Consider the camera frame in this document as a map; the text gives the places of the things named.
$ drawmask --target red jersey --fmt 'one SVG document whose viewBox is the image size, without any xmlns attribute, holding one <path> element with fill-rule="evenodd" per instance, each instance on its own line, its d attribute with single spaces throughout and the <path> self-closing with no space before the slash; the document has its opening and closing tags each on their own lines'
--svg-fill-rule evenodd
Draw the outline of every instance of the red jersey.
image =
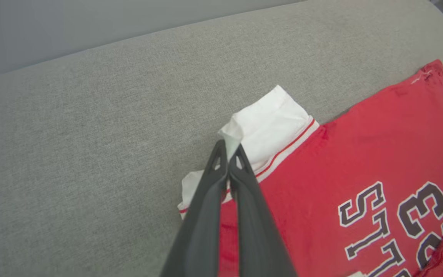
<svg viewBox="0 0 443 277">
<path fill-rule="evenodd" d="M 413 276 L 443 237 L 443 66 L 434 61 L 319 126 L 260 182 L 300 276 Z M 221 207 L 220 275 L 238 275 Z"/>
</svg>

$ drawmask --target red stripe trim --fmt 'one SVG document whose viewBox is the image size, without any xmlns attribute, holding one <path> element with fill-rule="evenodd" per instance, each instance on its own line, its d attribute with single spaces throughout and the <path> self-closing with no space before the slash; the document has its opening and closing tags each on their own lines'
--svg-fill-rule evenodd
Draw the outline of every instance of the red stripe trim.
<svg viewBox="0 0 443 277">
<path fill-rule="evenodd" d="M 313 125 L 313 123 L 315 122 L 315 119 L 312 119 L 311 124 L 309 124 L 309 126 L 307 126 L 307 128 L 305 128 L 305 130 L 298 135 L 298 137 L 293 140 L 293 142 L 290 142 L 290 144 L 288 144 L 283 150 L 281 150 L 280 152 L 276 153 L 276 155 L 273 157 L 273 159 L 271 160 L 271 163 L 269 163 L 269 165 L 261 172 L 259 172 L 258 174 L 256 174 L 256 177 L 259 177 L 260 175 L 262 175 L 264 172 L 267 172 L 269 170 L 269 168 L 271 168 L 271 165 L 273 165 L 274 161 L 276 160 L 276 158 L 278 157 L 278 155 L 280 155 L 281 153 L 283 153 L 286 149 L 288 149 L 290 146 L 294 145 L 297 140 L 299 140 L 306 132 L 307 130 L 309 130 L 309 128 L 311 128 L 311 126 Z"/>
<path fill-rule="evenodd" d="M 260 175 L 264 174 L 264 172 L 267 172 L 267 171 L 269 170 L 269 168 L 271 168 L 271 165 L 273 165 L 273 163 L 275 162 L 276 158 L 277 158 L 281 153 L 285 152 L 286 149 L 288 149 L 288 148 L 290 148 L 292 145 L 294 145 L 294 144 L 297 142 L 297 140 L 299 140 L 299 139 L 300 139 L 300 138 L 301 138 L 301 137 L 307 132 L 307 130 L 309 130 L 309 128 L 311 128 L 311 126 L 313 125 L 314 122 L 315 122 L 315 119 L 312 119 L 311 124 L 309 124 L 309 126 L 307 126 L 307 127 L 305 128 L 305 130 L 304 130 L 302 133 L 300 133 L 300 135 L 298 135 L 298 137 L 297 137 L 295 140 L 293 140 L 292 142 L 290 142 L 290 143 L 289 143 L 284 149 L 282 149 L 280 152 L 276 153 L 276 155 L 274 155 L 273 159 L 271 160 L 271 163 L 269 163 L 269 165 L 268 165 L 263 171 L 261 171 L 261 172 L 259 172 L 258 174 L 256 174 L 256 177 L 259 177 Z M 180 214 L 183 214 L 183 213 L 187 212 L 188 209 L 189 209 L 189 207 L 187 207 L 187 208 L 185 208 L 185 209 L 181 209 L 181 210 L 179 211 L 179 213 L 180 213 Z"/>
</svg>

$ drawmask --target gray couch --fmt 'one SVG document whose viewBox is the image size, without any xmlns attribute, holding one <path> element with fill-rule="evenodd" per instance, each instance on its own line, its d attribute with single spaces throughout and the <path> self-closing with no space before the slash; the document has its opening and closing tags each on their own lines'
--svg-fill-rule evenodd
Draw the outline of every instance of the gray couch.
<svg viewBox="0 0 443 277">
<path fill-rule="evenodd" d="M 0 276 L 155 276 L 181 179 L 285 88 L 320 123 L 443 62 L 427 0 L 308 0 L 0 75 Z"/>
</svg>

